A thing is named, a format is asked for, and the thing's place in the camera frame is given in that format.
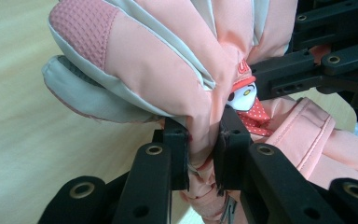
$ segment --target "polka dot fabric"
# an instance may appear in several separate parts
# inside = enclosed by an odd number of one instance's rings
[[[254,133],[261,136],[271,136],[272,130],[265,128],[271,118],[264,111],[260,101],[255,98],[255,103],[249,111],[237,111],[243,125],[250,133]]]

